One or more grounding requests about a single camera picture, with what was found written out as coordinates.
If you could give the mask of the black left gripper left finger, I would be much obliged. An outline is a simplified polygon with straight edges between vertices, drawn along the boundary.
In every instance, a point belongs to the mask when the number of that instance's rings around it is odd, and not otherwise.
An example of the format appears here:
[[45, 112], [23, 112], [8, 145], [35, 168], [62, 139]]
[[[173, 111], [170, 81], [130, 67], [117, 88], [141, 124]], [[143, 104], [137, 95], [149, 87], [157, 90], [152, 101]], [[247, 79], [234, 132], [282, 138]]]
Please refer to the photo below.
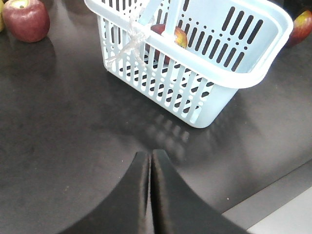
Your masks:
[[150, 158], [137, 152], [125, 175], [88, 215], [63, 234], [144, 234]]

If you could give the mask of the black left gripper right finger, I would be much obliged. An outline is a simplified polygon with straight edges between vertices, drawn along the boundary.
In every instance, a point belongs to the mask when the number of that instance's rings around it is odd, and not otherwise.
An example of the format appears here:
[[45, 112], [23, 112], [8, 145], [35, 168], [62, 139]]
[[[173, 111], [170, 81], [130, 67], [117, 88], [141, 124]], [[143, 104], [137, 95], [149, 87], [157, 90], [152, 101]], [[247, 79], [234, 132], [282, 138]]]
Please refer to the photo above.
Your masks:
[[157, 234], [246, 233], [201, 199], [161, 149], [152, 153], [151, 205]]

